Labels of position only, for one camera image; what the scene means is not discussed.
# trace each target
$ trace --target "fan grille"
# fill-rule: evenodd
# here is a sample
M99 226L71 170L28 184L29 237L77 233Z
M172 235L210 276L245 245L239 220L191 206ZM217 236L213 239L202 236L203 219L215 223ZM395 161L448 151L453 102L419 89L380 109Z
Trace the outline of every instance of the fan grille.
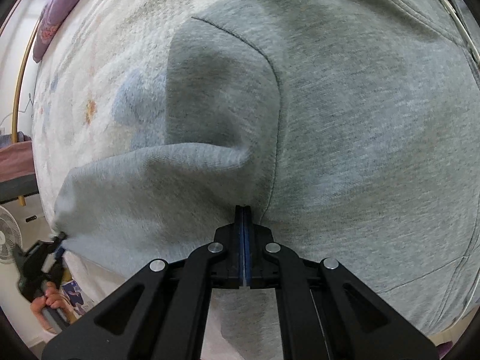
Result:
M0 262L10 263L13 261L11 251L14 245L22 245L22 236L15 219L9 212L0 211L0 233L4 242L0 245Z

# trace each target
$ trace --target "white bedsheet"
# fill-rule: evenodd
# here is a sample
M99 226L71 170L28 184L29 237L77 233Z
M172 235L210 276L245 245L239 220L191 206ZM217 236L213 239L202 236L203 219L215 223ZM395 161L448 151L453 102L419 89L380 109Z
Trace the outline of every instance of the white bedsheet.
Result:
M149 145L155 131L139 117L129 86L153 96L163 90L172 36L215 1L80 0L67 17L43 58L34 96L34 160L49 223L72 168Z

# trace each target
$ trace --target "gray sweatshirt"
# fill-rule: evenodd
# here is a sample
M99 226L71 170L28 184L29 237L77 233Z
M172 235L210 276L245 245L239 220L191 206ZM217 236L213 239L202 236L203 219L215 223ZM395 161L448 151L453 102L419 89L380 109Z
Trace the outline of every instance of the gray sweatshirt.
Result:
M249 204L439 332L480 298L479 82L440 0L221 0L173 39L161 142L71 171L56 229L130 276ZM215 291L202 358L281 359L274 293Z

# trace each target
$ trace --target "sweatshirt seam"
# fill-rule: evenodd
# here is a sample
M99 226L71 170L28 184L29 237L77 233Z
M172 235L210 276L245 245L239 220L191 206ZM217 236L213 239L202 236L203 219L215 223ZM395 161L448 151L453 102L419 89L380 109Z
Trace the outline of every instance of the sweatshirt seam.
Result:
M450 33L446 29L442 27L436 27L428 18L426 18L423 14L420 12L417 12L415 9L413 9L410 5L408 5L405 1L403 0L390 0L392 3L394 3L397 7L399 7L401 10L403 10L406 14L417 20L418 22L422 23L423 25L427 26L430 28L432 31L436 32L437 34L441 35L443 38L449 40L450 42L454 43L457 46L461 46L458 43L457 37L455 37L454 34Z
M459 257L453 259L452 261L449 261L449 262L443 264L442 266L440 266L440 267L438 267L438 268L435 268L435 269L433 269L432 271L430 271L430 272L428 272L428 273L426 273L426 274L423 274L422 276L419 276L419 277L416 277L416 278L414 278L414 279L412 279L412 280L406 281L405 283L398 284L398 285L396 285L396 286L393 286L392 288L388 288L388 289L385 289L385 290L383 290L383 291L380 291L380 292L378 292L378 294L386 294L386 293L388 293L388 292L390 292L390 291L396 290L396 289L399 288L399 287L406 286L407 284L411 284L411 283L413 283L413 282L416 281L416 280L420 280L420 279L426 278L428 275L431 275L432 273L435 273L435 272L437 272L437 271L440 271L441 269L445 268L446 266L450 265L451 263L454 263L454 262L457 261L457 260L460 260L460 261L461 261L464 257L465 257L465 256L459 256Z
M282 102L282 91L280 90L280 78L279 78L277 72L275 71L272 62L270 61L270 59L266 55L266 53L264 53L256 45L254 45L251 42L249 42L248 40L244 39L243 37L241 37L237 33L234 33L233 31L226 30L225 28L220 27L219 25L213 23L212 21L209 21L208 19L205 19L203 17L197 17L197 16L191 16L191 18L194 19L194 20L202 21L205 24L209 24L212 27L214 27L214 28L216 28L216 29L218 29L222 32L227 33L228 35L233 36L234 38L240 40L242 43L246 44L251 49L255 50L258 54L260 54L265 59L265 61L267 61L268 66L270 66L270 69L272 69L272 73L275 77L275 81L277 83L278 97L279 97L278 118L277 118L277 142L275 143L275 160L274 160L273 177L272 177L272 182L271 182L271 186L270 186L270 196L268 198L268 202L266 204L265 210L262 213L262 216L260 217L260 222L259 222L260 224L262 224L263 217L265 216L266 212L270 208L270 204L272 202L273 190L274 190L275 184L277 182L277 164L278 164L278 152L279 152L279 139L278 139L278 137L279 137L279 134L280 134L280 115L282 113L282 103L283 103Z
M435 313L435 320L431 323L431 325L435 325L438 323L440 320L443 311L445 310L446 304L448 302L448 298L450 297L450 294L452 293L452 288L455 286L455 284L458 282L462 271L464 270L466 264L468 263L472 253L475 250L475 246L477 245L478 239L479 239L479 208L480 208L480 191L477 194L477 215L475 217L475 223L472 229L472 235L470 237L469 244L466 247L465 253L463 253L462 258L458 262L457 267L455 268L454 272L452 273L452 277L450 278L450 281L448 283L447 289L445 290L445 293L443 295L442 301L440 303L440 306L438 307L437 312ZM476 278L478 276L478 272L475 275L475 281L470 288L468 294L472 291L472 288L475 286Z

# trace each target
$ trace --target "purple cloth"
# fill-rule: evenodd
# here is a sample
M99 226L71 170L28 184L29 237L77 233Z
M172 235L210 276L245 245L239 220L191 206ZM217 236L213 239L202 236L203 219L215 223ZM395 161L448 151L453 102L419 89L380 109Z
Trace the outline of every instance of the purple cloth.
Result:
M440 344L437 346L438 356L443 358L451 349L453 348L453 342L445 342L444 344Z
M48 0L40 16L33 59L40 62L63 21L80 0Z

